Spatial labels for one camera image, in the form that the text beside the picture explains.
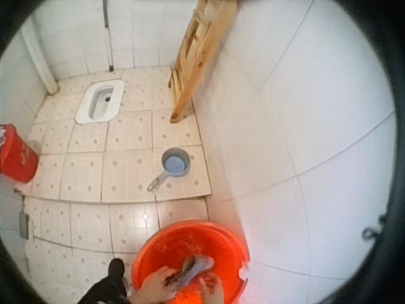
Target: wooden ladder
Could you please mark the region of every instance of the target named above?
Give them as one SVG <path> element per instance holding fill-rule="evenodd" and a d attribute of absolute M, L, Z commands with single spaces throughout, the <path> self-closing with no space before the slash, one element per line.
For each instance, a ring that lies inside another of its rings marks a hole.
<path fill-rule="evenodd" d="M 181 120 L 205 65 L 236 12 L 237 0 L 198 0 L 169 79 L 173 101 L 171 123 Z"/>

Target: scoop handle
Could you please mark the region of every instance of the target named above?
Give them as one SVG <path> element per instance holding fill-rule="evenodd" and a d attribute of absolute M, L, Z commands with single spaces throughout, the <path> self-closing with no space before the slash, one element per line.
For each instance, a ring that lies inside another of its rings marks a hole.
<path fill-rule="evenodd" d="M 156 188 L 158 185 L 160 185 L 163 181 L 165 181 L 165 179 L 167 178 L 167 173 L 166 171 L 163 171 L 162 173 L 160 173 L 157 178 L 155 178 L 154 180 L 152 180 L 152 182 L 149 184 L 149 186 L 147 187 L 147 190 L 149 192 L 151 192 L 154 188 Z"/>

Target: water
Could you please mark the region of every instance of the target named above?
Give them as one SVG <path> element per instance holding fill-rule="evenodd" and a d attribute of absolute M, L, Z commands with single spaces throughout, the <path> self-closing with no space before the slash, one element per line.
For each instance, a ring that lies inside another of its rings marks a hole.
<path fill-rule="evenodd" d="M 165 161 L 165 169 L 171 174 L 181 174 L 185 170 L 185 162 L 178 156 L 171 156 Z"/>

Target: red bucket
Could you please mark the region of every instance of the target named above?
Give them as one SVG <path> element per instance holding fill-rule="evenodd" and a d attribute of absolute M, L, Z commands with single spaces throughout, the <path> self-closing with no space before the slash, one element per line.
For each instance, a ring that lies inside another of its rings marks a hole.
<path fill-rule="evenodd" d="M 5 176 L 28 183 L 37 171 L 38 156 L 17 134 L 14 125 L 1 125 L 6 141 L 0 148 L 0 172 Z"/>
<path fill-rule="evenodd" d="M 203 220 L 187 220 L 170 225 L 149 239 L 132 265 L 132 285 L 139 290 L 149 274 L 166 265 L 181 269 L 183 260 L 191 254 L 214 258 L 212 271 L 222 280 L 225 304 L 235 303 L 244 289 L 239 269 L 249 261 L 247 248 L 222 226 Z M 180 290 L 169 303 L 202 303 L 196 282 Z"/>

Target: white squat toilet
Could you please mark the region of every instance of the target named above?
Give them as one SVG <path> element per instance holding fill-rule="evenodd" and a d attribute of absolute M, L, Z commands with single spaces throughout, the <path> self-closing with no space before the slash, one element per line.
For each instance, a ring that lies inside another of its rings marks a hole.
<path fill-rule="evenodd" d="M 109 80 L 90 85 L 76 113 L 78 124 L 107 122 L 120 111 L 124 81 Z"/>

